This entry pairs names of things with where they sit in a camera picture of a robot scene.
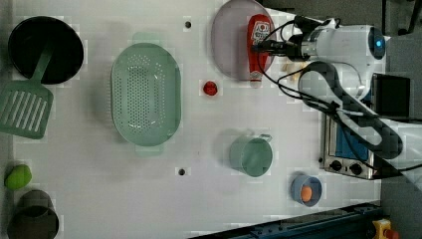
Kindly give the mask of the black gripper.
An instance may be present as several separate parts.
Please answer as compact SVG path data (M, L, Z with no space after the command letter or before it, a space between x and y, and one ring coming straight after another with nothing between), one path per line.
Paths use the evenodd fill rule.
M251 48L254 53L268 54L270 56L285 56L292 62L304 62L308 59L302 51L303 34L293 35L284 42L274 40L263 41L260 46L263 48L282 48L284 49L259 49Z

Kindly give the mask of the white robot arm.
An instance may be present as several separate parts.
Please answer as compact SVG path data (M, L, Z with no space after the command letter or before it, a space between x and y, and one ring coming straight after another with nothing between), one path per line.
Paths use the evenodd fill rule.
M386 119L361 101L371 89L372 76L382 69L386 37L372 26L342 26L334 18L319 22L297 17L290 23L301 32L280 42L271 38L271 27L252 25L247 49L256 62L256 74L266 73L266 54L306 62L295 88L280 80L274 83L286 95L324 113L420 187L421 125Z

